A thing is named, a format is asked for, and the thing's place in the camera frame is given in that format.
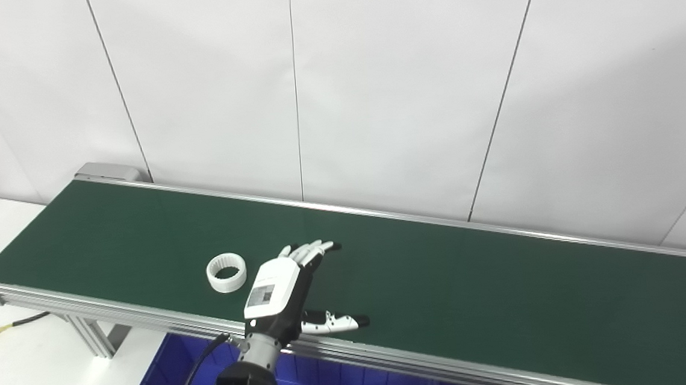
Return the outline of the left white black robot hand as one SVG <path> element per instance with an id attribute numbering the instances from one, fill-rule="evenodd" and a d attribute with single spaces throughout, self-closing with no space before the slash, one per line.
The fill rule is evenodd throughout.
<path id="1" fill-rule="evenodd" d="M 262 334 L 285 347 L 305 334 L 322 336 L 368 327 L 367 315 L 305 307 L 321 261 L 340 248 L 337 242 L 322 240 L 289 244 L 260 265 L 244 306 L 245 335 Z"/>

